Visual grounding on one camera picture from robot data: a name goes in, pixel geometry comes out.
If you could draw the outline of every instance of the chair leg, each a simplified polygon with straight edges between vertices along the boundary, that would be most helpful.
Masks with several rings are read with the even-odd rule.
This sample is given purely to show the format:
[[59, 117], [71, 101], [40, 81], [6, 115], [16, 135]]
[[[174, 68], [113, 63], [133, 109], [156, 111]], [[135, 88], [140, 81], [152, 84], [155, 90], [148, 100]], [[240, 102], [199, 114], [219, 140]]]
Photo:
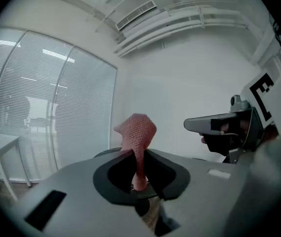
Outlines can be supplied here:
[[9, 178], [8, 178], [6, 172], [5, 172], [4, 169], [2, 168], [1, 159], [0, 159], [0, 174], [1, 174], [1, 177], [3, 178], [4, 183], [5, 183], [6, 186], [7, 186], [7, 189], [9, 190], [11, 196], [13, 197], [13, 199], [14, 199], [15, 201], [17, 201], [18, 198], [17, 198], [15, 192], [13, 191], [12, 184], [10, 183]]
[[19, 155], [21, 164], [22, 164], [23, 173], [24, 173], [24, 178], [25, 178], [25, 180], [26, 180], [26, 182], [27, 182], [27, 185], [28, 185], [29, 187], [31, 187], [31, 183], [30, 183], [30, 181], [29, 181], [26, 168], [25, 168], [25, 166], [24, 166], [24, 164], [23, 164], [23, 160], [22, 160], [22, 156], [21, 156], [21, 151], [20, 151], [20, 147], [19, 147], [19, 141], [17, 141], [15, 147], [16, 147], [17, 153], [18, 153], [18, 155]]

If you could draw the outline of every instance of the black rectangle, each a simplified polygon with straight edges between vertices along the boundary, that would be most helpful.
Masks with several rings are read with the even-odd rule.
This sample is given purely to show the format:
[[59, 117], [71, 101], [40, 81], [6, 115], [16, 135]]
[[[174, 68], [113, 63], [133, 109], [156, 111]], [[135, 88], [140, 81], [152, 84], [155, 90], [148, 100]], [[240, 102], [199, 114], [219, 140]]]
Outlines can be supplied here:
[[65, 198], [66, 193], [51, 191], [49, 195], [25, 218], [31, 226], [42, 230]]

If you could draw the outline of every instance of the white table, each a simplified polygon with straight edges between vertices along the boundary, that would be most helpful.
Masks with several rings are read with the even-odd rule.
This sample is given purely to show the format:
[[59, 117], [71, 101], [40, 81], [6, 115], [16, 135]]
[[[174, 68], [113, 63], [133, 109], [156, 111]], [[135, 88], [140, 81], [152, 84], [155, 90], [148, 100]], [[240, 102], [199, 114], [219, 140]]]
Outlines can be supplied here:
[[9, 177], [8, 177], [6, 171], [5, 171], [4, 164], [1, 163], [2, 162], [1, 157], [5, 153], [7, 153], [10, 149], [12, 149], [13, 147], [16, 148], [16, 151], [19, 155], [19, 159], [20, 159], [21, 164], [22, 164], [25, 180], [27, 182], [27, 185], [30, 187], [31, 183], [28, 179], [26, 168], [23, 164], [23, 160], [22, 160], [22, 157], [21, 157], [21, 152], [20, 152], [20, 147], [19, 147], [19, 136], [0, 134], [0, 174], [3, 178], [4, 183], [6, 184], [6, 186], [8, 188], [10, 194], [12, 195], [13, 199], [17, 200], [18, 198], [17, 198], [17, 196], [16, 196], [16, 194], [13, 190], [12, 184], [9, 181]]

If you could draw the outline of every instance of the floor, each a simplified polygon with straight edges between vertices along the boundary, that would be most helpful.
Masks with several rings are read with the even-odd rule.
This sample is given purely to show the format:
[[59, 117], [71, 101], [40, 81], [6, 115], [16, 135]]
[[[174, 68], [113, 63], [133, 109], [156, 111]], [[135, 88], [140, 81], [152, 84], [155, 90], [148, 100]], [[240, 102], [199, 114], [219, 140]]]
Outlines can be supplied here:
[[[32, 189], [32, 187], [28, 187], [27, 184], [21, 183], [12, 183], [12, 186], [18, 199], [21, 198], [29, 189]], [[0, 181], [0, 203], [6, 207], [11, 207], [15, 203], [3, 181]]]

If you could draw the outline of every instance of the glass wall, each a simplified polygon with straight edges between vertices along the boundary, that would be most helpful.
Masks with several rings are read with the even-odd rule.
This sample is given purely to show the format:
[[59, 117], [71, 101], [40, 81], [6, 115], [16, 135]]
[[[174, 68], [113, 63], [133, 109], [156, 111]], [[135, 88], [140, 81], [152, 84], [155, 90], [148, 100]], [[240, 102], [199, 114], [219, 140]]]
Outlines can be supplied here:
[[[0, 29], [0, 133], [20, 136], [31, 180], [108, 149], [115, 74], [68, 43]], [[14, 153], [7, 155], [16, 177]]]

